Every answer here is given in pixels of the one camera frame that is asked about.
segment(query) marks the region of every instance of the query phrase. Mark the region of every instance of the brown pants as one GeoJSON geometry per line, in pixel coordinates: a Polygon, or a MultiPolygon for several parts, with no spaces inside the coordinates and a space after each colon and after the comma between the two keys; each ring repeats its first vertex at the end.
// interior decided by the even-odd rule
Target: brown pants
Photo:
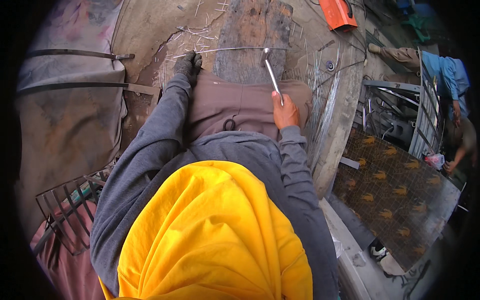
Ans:
{"type": "Polygon", "coordinates": [[[379,55],[396,60],[413,73],[385,75],[385,81],[406,84],[420,84],[420,59],[417,50],[413,48],[380,48],[379,55]]]}
{"type": "MultiPolygon", "coordinates": [[[[299,108],[303,132],[312,113],[312,91],[297,80],[279,81],[278,86],[299,108]]],[[[188,141],[223,131],[228,119],[235,122],[233,130],[259,132],[279,141],[281,136],[273,120],[272,91],[271,84],[234,84],[201,70],[189,104],[188,141]]]]}

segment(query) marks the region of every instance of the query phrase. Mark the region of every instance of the wooden board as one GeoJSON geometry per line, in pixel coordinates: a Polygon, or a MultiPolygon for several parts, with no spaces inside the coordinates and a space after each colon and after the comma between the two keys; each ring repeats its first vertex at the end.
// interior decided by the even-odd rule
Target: wooden board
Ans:
{"type": "MultiPolygon", "coordinates": [[[[218,48],[288,48],[293,8],[279,0],[232,0],[218,38],[218,48]]],[[[285,64],[286,50],[272,50],[270,63],[278,80],[285,64]]],[[[216,53],[212,73],[239,84],[270,83],[260,66],[260,49],[228,50],[216,53]]]]}
{"type": "Polygon", "coordinates": [[[460,191],[438,171],[400,148],[352,129],[334,193],[368,226],[404,271],[437,239],[460,191]]]}

